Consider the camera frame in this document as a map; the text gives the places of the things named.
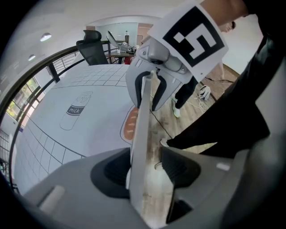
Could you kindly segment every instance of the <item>ceiling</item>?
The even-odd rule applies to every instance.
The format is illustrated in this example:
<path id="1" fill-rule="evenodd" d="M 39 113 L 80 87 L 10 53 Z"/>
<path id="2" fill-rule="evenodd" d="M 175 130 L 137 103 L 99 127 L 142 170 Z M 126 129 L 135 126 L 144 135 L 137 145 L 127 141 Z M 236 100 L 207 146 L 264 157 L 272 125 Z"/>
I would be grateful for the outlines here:
<path id="1" fill-rule="evenodd" d="M 75 45 L 83 37 L 86 25 L 106 18 L 120 16 L 163 17 L 184 0 L 42 0 L 19 24 L 1 59 L 0 90 L 15 77 L 36 63 L 37 58 Z M 42 34 L 52 37 L 40 42 Z M 28 61 L 30 54 L 36 58 Z"/>

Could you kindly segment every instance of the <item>black pants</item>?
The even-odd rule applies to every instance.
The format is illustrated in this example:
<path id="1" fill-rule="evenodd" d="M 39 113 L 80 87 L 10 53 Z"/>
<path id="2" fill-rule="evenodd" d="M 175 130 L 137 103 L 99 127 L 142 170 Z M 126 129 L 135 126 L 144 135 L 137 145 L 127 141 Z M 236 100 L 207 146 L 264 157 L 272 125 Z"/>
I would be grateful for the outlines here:
<path id="1" fill-rule="evenodd" d="M 202 154 L 234 157 L 239 150 L 266 137 L 269 130 L 255 101 L 273 78 L 283 56 L 281 48 L 264 38 L 244 72 L 221 98 L 167 144 L 185 149 L 217 142 Z"/>
<path id="2" fill-rule="evenodd" d="M 187 102 L 187 100 L 193 94 L 197 84 L 198 84 L 197 80 L 194 77 L 192 77 L 189 83 L 184 84 L 180 88 L 180 90 L 178 90 L 178 92 L 175 95 L 175 98 L 178 100 L 175 105 L 177 109 L 180 109 Z"/>

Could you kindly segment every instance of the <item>ceiling light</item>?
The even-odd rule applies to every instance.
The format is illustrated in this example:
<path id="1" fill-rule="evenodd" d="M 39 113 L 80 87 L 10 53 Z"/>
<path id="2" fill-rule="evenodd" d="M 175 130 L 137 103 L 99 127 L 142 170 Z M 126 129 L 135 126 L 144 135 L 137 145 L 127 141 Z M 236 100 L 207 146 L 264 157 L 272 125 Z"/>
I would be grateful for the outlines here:
<path id="1" fill-rule="evenodd" d="M 28 61 L 31 61 L 32 59 L 34 59 L 36 56 L 34 54 L 32 54 L 31 56 L 29 56 Z"/>
<path id="2" fill-rule="evenodd" d="M 46 41 L 49 39 L 52 35 L 50 33 L 44 33 L 43 36 L 41 37 L 40 41 Z"/>

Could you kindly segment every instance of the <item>window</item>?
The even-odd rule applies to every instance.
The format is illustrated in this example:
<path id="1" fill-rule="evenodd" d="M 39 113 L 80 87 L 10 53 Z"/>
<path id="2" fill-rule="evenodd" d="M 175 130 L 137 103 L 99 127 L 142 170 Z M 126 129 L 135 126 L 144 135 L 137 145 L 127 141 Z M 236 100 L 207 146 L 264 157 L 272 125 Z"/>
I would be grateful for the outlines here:
<path id="1" fill-rule="evenodd" d="M 7 113 L 12 116 L 14 119 L 17 119 L 17 116 L 21 109 L 25 110 L 24 107 L 27 107 L 27 99 L 32 94 L 32 92 L 39 86 L 35 78 L 30 79 L 17 93 L 13 101 L 10 103 L 7 108 Z M 36 108 L 38 102 L 33 104 L 33 107 Z"/>
<path id="2" fill-rule="evenodd" d="M 12 101 L 10 105 L 8 106 L 7 113 L 16 119 L 18 113 L 20 112 L 20 108 Z"/>
<path id="3" fill-rule="evenodd" d="M 27 85 L 32 92 L 39 86 L 34 77 L 27 82 Z"/>
<path id="4" fill-rule="evenodd" d="M 32 91 L 29 89 L 27 85 L 24 85 L 21 90 L 17 93 L 13 101 L 18 105 L 18 107 L 23 107 Z"/>

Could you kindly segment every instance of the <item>bread illustration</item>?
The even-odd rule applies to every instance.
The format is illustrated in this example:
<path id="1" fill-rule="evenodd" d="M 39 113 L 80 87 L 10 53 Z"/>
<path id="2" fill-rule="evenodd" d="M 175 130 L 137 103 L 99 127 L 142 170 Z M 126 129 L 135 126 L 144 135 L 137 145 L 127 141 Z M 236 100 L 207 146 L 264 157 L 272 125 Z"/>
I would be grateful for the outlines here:
<path id="1" fill-rule="evenodd" d="M 124 125 L 123 134 L 124 134 L 124 138 L 126 140 L 132 140 L 134 137 L 137 116 L 138 116 L 138 108 L 134 107 L 130 111 L 130 113 L 126 119 L 125 125 Z"/>

